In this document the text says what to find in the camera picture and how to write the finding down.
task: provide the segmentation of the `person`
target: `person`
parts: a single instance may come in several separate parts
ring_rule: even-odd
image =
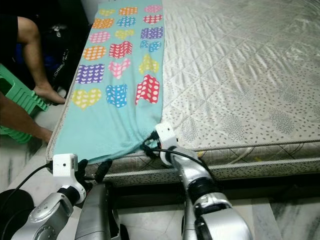
[[[30,19],[0,15],[0,60],[11,58],[16,43],[22,44],[22,55],[35,83],[35,93],[49,101],[64,104],[65,99],[51,87],[44,66],[41,36],[37,25]],[[49,142],[52,131],[37,125],[28,113],[2,92],[0,86],[0,125]]]

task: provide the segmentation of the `floor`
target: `floor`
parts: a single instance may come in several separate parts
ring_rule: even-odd
[[[63,106],[50,106],[36,121],[54,129]],[[46,145],[35,139],[29,144],[16,144],[1,136],[0,192],[15,188],[35,168],[43,165]],[[60,186],[51,173],[43,169],[30,178],[21,189],[29,192],[38,205]],[[320,197],[286,202],[269,202],[266,198],[231,201],[247,222],[255,240],[319,240]],[[166,205],[119,209],[120,221],[126,225],[131,240],[180,240],[183,205]],[[59,240],[73,239],[81,209],[74,208]]]

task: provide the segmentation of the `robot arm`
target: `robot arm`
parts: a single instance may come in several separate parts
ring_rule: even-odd
[[[78,158],[74,154],[58,154],[53,157],[53,176],[62,187],[51,193],[30,213],[27,222],[12,240],[55,240],[65,227],[73,206],[86,198],[84,187],[77,182]]]
[[[183,240],[252,240],[244,219],[219,191],[208,168],[194,151],[178,146],[173,128],[168,123],[156,126],[162,149],[184,156],[161,152],[161,160],[174,166],[186,192]]]

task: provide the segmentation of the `green plastic stool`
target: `green plastic stool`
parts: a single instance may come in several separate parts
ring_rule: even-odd
[[[43,111],[48,110],[48,106],[39,96],[36,95],[35,91],[27,88],[2,64],[0,64],[0,89],[8,99],[14,101],[28,114],[30,114],[36,106]],[[16,131],[4,126],[0,126],[0,134],[9,135],[20,144],[27,143],[32,137],[30,134]]]

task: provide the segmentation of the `yellow heart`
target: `yellow heart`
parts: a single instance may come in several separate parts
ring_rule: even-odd
[[[128,36],[133,36],[135,34],[135,30],[133,29],[129,29],[129,30],[118,30],[115,32],[115,36],[118,38],[118,39],[121,39],[121,40],[125,40],[126,37]]]
[[[115,9],[100,9],[99,13],[103,16],[110,16],[111,14],[114,14],[116,12]]]
[[[94,105],[101,98],[101,91],[98,88],[92,88],[89,92],[83,89],[75,90],[72,95],[72,102],[82,110]]]
[[[151,72],[158,72],[159,63],[153,60],[149,54],[144,55],[143,61],[139,66],[139,72],[144,74],[145,71],[150,70]]]

